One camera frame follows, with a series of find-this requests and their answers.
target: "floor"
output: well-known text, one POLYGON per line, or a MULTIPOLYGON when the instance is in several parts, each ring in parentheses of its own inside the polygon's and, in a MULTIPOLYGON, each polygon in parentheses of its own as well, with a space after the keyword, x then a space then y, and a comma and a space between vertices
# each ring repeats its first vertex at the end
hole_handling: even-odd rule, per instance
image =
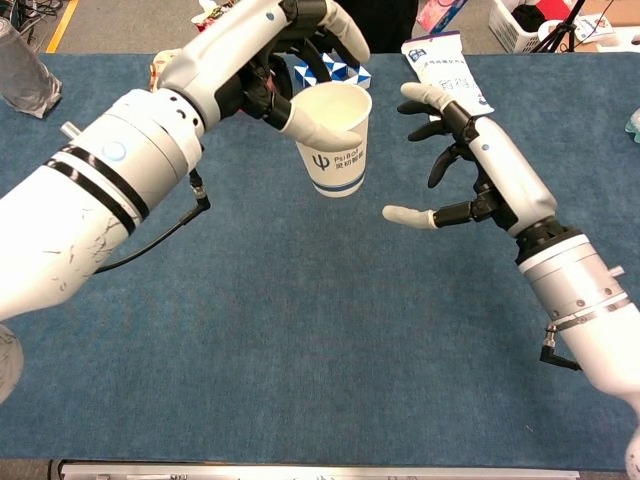
MULTIPOLYGON (((468 0, 447 30, 461 32, 466 55, 503 54, 501 45, 488 28, 494 0, 468 0)), ((57 17, 47 17, 33 30, 30 45, 39 52, 47 51, 60 23, 68 0, 63 1, 57 17)), ((59 41, 56 53, 157 53, 179 48, 191 40, 197 30, 190 18, 201 13, 197 0, 82 0, 59 41)), ((426 34, 416 24, 414 36, 426 34)), ((57 479, 58 462, 49 460, 1 460, 0 480, 57 479)), ((622 473, 580 472, 586 480, 626 480, 622 473)))

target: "robotic hand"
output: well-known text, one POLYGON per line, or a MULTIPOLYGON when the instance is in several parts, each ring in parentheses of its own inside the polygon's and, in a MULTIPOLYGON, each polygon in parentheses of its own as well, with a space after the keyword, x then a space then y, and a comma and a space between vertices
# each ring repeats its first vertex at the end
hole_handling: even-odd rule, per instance
MULTIPOLYGON (((383 216, 424 229, 492 218, 516 239, 518 268, 549 315, 540 360, 584 371, 597 389, 624 399, 640 417, 640 313, 616 281, 622 268, 607 268, 580 230, 556 220, 555 199, 493 120, 470 116, 437 87, 408 83, 402 93, 410 100, 398 107, 400 113, 440 118, 409 140, 445 134, 455 140, 436 160, 428 187, 462 157, 478 169, 477 197, 435 211, 386 206, 383 216), (556 333, 576 362, 554 354, 556 333)), ((630 478, 640 480, 640 428, 627 449, 626 465, 630 478)))
POLYGON ((369 58, 333 0, 243 0, 182 49, 157 92, 129 92, 82 132, 65 124, 70 142, 0 199, 0 321, 69 299, 187 174, 199 209, 181 223, 208 209, 199 139, 239 109, 319 150, 358 145, 268 86, 278 52, 329 80, 316 36, 352 66, 369 58))

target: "cup logo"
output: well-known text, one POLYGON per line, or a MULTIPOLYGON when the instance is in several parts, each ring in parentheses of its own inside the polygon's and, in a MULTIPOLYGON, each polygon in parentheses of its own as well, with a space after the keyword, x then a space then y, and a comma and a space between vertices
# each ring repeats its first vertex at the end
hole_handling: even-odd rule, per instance
POLYGON ((318 154, 317 157, 313 155, 313 157, 311 158, 313 158, 313 163, 315 163, 318 168, 321 168, 323 172, 327 169, 327 167, 329 167, 330 162, 327 157, 323 157, 322 155, 318 154))

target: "table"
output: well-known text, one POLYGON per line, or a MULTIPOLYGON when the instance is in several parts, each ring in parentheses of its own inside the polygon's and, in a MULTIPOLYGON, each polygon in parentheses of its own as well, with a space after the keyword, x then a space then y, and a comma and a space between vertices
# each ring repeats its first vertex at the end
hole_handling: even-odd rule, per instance
MULTIPOLYGON (((0 195, 148 81, 146 55, 46 56, 46 121, 0 106, 0 195)), ((640 57, 469 57, 492 117, 631 295, 640 292, 640 57)), ((367 176, 315 192, 291 140, 237 115, 203 140, 213 209, 69 302, 6 322, 25 368, 0 406, 0 456, 94 460, 622 470, 635 418, 581 373, 537 360, 545 314, 493 224, 437 232, 384 205, 469 199, 473 167, 426 188, 445 138, 410 144, 400 56, 367 65, 367 176)), ((114 254, 192 205, 181 184, 114 254)), ((560 353, 567 354, 563 346, 560 353)))

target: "white plastic basket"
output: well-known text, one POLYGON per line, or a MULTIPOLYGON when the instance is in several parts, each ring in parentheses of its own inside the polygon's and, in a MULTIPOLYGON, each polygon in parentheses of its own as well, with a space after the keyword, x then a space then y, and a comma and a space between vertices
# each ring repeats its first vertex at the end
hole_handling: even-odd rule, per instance
POLYGON ((493 0, 489 13, 489 29, 510 53, 530 52, 539 40, 538 32, 525 32, 513 18, 511 12, 523 4, 532 4, 531 0, 493 0))

